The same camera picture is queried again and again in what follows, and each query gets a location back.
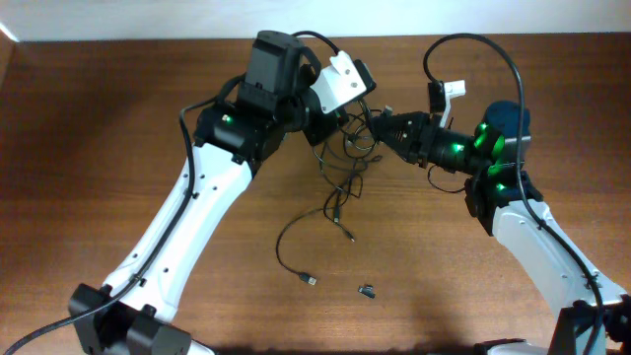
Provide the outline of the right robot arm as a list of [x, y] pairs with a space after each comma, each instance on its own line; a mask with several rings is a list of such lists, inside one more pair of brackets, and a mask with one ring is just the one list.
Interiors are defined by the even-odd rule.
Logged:
[[403, 161], [468, 176], [465, 203], [486, 233], [519, 262], [557, 324], [547, 354], [605, 353], [611, 339], [630, 351], [630, 296], [603, 275], [562, 231], [526, 171], [517, 134], [529, 112], [508, 101], [486, 109], [473, 135], [444, 128], [423, 111], [372, 118], [373, 136]]

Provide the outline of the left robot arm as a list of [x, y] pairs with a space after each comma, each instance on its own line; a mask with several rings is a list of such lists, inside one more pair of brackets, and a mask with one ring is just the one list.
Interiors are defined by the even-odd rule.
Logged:
[[196, 105], [185, 163], [158, 214], [101, 287], [80, 285], [69, 311], [88, 354], [206, 354], [173, 324], [194, 265], [231, 205], [291, 132], [311, 145], [333, 134], [345, 107], [376, 84], [341, 49], [322, 64], [301, 34], [262, 31], [245, 72]]

